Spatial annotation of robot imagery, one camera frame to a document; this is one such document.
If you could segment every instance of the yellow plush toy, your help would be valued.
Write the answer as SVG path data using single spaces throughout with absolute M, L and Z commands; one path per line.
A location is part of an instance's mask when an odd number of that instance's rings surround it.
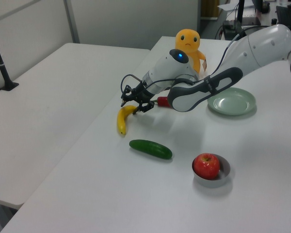
M 199 73 L 200 59 L 206 61 L 205 55 L 198 50 L 200 37 L 198 32 L 191 29 L 183 29 L 176 35 L 176 49 L 186 53 L 193 60 L 193 69 Z

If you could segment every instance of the white table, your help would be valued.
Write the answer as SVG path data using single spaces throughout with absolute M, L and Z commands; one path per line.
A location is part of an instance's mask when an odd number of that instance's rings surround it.
M 228 43 L 201 40 L 206 74 Z M 173 46 L 174 38 L 162 37 L 134 74 L 142 77 Z M 288 64 L 263 67 L 235 86 L 256 97 L 255 111 L 222 116 L 206 101 L 187 113 L 155 107 L 129 116 L 124 138 L 116 130 L 118 92 L 2 233 L 291 233 Z M 168 146 L 173 159 L 130 149 L 136 138 Z M 195 181 L 192 161 L 202 152 L 229 161 L 226 185 Z
M 30 197 L 148 53 L 66 44 L 0 91 L 0 204 Z

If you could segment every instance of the green plate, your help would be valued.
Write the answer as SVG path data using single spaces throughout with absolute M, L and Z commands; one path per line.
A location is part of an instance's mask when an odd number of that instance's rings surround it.
M 256 106 L 254 96 L 242 89 L 230 87 L 207 99 L 208 106 L 225 115 L 242 115 Z

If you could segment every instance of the white bowl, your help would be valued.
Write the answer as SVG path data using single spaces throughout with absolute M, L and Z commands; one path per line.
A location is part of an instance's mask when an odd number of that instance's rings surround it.
M 202 186 L 205 186 L 207 188 L 218 188 L 218 187 L 224 185 L 226 183 L 226 181 L 228 179 L 228 175 L 231 171 L 231 167 L 225 158 L 223 158 L 217 154 L 215 156 L 217 156 L 217 158 L 219 160 L 220 170 L 219 170 L 219 174 L 217 175 L 217 177 L 213 180 L 206 180 L 206 179 L 198 176 L 193 169 L 195 159 L 192 162 L 192 170 L 193 170 L 195 179 L 197 179 L 198 183 L 200 183 Z

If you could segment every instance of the black mount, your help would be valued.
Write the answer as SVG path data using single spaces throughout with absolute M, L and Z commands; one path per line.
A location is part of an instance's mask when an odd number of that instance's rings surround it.
M 125 86 L 121 99 L 123 100 L 121 107 L 123 107 L 128 101 L 136 101 L 139 103 L 138 108 L 134 111 L 135 114 L 138 111 L 147 112 L 154 107 L 154 102 L 151 98 L 154 95 L 146 90 L 146 83 L 140 82 L 136 88 L 131 88 L 129 85 Z
M 18 83 L 14 83 L 11 81 L 8 71 L 6 70 L 4 62 L 2 60 L 1 54 L 0 54 L 0 71 L 4 79 L 4 87 L 2 88 L 2 90 L 11 91 L 18 86 Z

